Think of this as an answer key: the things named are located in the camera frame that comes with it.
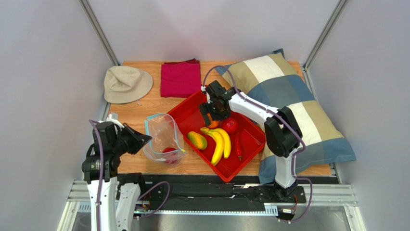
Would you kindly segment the magenta folded cloth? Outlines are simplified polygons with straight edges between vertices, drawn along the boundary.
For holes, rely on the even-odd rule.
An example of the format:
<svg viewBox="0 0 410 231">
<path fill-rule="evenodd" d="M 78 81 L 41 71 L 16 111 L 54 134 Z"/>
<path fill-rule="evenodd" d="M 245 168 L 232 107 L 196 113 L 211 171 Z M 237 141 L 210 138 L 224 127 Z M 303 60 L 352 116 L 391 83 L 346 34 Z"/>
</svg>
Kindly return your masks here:
<svg viewBox="0 0 410 231">
<path fill-rule="evenodd" d="M 161 65 L 161 97 L 187 98 L 200 88 L 200 61 L 191 59 Z"/>
</svg>

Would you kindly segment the clear zip top bag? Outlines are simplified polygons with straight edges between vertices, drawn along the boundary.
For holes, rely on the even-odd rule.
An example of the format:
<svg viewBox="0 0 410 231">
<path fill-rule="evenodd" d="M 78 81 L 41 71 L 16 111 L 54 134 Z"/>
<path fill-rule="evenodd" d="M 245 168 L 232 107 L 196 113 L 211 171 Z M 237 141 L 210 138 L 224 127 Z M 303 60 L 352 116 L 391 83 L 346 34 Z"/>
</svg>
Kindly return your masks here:
<svg viewBox="0 0 410 231">
<path fill-rule="evenodd" d="M 144 124 L 146 134 L 152 137 L 152 140 L 143 148 L 145 156 L 156 163 L 169 167 L 179 165 L 187 151 L 184 148 L 183 135 L 175 119 L 169 114 L 158 113 L 148 116 L 144 121 Z M 167 147 L 173 147 L 176 149 L 176 164 L 165 164 L 165 155 L 167 153 L 163 153 L 163 150 Z"/>
</svg>

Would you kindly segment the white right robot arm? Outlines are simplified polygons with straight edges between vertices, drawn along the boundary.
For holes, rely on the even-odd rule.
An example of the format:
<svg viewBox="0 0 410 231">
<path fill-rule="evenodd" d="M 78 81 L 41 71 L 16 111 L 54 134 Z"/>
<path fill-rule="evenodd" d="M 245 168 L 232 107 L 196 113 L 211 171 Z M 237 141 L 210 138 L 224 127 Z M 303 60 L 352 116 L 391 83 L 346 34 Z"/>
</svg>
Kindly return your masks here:
<svg viewBox="0 0 410 231">
<path fill-rule="evenodd" d="M 274 184 L 278 197 L 289 197 L 297 187 L 295 157 L 301 150 L 302 132 L 292 110 L 260 103 L 236 87 L 225 89 L 218 81 L 201 87 L 206 102 L 199 106 L 206 125 L 211 120 L 223 121 L 232 112 L 242 114 L 260 125 L 265 132 L 266 145 L 275 155 Z"/>
</svg>

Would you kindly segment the yellow green fake mango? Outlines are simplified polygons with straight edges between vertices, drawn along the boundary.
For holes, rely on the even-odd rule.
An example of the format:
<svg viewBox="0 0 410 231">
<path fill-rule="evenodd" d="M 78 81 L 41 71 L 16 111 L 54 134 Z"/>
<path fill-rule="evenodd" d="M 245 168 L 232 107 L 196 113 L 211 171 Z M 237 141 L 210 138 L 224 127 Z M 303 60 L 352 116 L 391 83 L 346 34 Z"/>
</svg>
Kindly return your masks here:
<svg viewBox="0 0 410 231">
<path fill-rule="evenodd" d="M 195 132 L 195 131 L 190 131 L 187 134 L 188 140 L 194 145 L 195 148 L 198 150 L 204 150 L 207 148 L 207 140 L 204 136 L 201 134 Z"/>
</svg>

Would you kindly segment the small red fake fruit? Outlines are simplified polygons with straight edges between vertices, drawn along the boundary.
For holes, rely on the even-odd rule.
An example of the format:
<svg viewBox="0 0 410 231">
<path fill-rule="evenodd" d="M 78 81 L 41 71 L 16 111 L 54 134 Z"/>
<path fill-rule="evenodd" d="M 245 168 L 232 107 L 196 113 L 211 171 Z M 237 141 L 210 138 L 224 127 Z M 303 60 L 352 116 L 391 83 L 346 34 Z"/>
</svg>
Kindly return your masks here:
<svg viewBox="0 0 410 231">
<path fill-rule="evenodd" d="M 167 153 L 165 155 L 165 164 L 167 165 L 173 165 L 177 163 L 177 153 L 175 152 L 175 148 L 173 147 L 167 147 L 163 150 L 163 153 Z"/>
</svg>

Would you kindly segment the red fake apple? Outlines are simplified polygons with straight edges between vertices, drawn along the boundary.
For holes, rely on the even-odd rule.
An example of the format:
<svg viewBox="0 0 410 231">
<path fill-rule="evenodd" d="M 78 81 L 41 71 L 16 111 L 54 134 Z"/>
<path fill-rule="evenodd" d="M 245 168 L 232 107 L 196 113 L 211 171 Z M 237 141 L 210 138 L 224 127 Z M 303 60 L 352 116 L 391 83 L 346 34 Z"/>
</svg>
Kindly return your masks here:
<svg viewBox="0 0 410 231">
<path fill-rule="evenodd" d="M 239 130 L 239 123 L 233 117 L 229 117 L 222 121 L 221 128 L 225 130 L 228 134 L 234 134 Z"/>
</svg>

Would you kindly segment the yellow fake banana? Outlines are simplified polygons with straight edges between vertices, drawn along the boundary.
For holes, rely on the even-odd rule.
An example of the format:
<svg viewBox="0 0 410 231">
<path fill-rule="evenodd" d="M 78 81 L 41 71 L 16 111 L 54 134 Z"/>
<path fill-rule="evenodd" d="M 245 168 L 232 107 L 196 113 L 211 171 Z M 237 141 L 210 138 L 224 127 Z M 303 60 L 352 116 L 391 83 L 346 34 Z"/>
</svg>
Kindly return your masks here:
<svg viewBox="0 0 410 231">
<path fill-rule="evenodd" d="M 216 166 L 222 158 L 228 159 L 231 155 L 231 139 L 229 134 L 222 128 L 201 128 L 200 131 L 210 136 L 216 143 L 214 154 L 211 159 L 211 164 Z"/>
</svg>

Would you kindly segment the beige bucket hat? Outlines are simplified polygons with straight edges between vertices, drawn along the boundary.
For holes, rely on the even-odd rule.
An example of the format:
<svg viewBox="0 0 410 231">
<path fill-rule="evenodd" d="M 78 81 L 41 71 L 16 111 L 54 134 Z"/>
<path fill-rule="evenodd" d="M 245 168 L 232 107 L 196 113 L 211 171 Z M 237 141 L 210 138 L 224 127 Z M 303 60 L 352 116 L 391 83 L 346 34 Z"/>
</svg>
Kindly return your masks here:
<svg viewBox="0 0 410 231">
<path fill-rule="evenodd" d="M 146 96 L 153 87 L 153 77 L 144 70 L 130 66 L 113 66 L 104 78 L 104 99 L 125 104 Z"/>
</svg>

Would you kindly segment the purple fake eggplant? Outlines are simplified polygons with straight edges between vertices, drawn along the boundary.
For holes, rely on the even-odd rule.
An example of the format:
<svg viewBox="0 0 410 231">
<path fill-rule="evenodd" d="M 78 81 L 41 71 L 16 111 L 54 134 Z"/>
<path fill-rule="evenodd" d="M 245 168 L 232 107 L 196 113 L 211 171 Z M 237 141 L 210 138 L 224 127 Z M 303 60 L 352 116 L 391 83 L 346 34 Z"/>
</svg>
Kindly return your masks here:
<svg viewBox="0 0 410 231">
<path fill-rule="evenodd" d="M 241 149 L 241 142 L 240 142 L 240 133 L 237 132 L 237 134 L 235 135 L 235 153 L 238 157 L 238 159 L 241 161 L 242 160 L 242 149 Z"/>
</svg>

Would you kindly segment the orange fake fruit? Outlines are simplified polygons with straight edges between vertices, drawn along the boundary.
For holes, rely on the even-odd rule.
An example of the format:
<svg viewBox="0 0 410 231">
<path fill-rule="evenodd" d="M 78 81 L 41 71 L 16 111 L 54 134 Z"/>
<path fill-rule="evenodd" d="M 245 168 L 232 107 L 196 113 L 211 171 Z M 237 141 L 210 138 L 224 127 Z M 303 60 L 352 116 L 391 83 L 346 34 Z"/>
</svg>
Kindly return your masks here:
<svg viewBox="0 0 410 231">
<path fill-rule="evenodd" d="M 215 129 L 215 128 L 218 128 L 219 125 L 220 125 L 220 122 L 219 122 L 219 121 L 211 120 L 210 125 L 208 125 L 207 127 L 208 127 L 209 129 Z"/>
</svg>

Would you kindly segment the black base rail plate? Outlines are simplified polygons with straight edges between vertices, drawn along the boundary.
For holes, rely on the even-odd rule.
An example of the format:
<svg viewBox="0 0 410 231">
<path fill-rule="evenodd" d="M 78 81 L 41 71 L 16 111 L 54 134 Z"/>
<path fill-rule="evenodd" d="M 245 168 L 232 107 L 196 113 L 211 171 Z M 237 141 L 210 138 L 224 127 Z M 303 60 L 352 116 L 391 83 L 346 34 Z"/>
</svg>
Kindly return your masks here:
<svg viewBox="0 0 410 231">
<path fill-rule="evenodd" d="M 273 184 L 259 185 L 255 177 L 236 177 L 223 183 L 210 175 L 143 175 L 138 173 L 143 193 L 161 181 L 144 196 L 149 210 L 190 212 L 264 212 L 266 203 L 279 203 L 293 207 L 307 202 L 303 187 L 298 186 L 289 196 L 281 196 Z"/>
</svg>

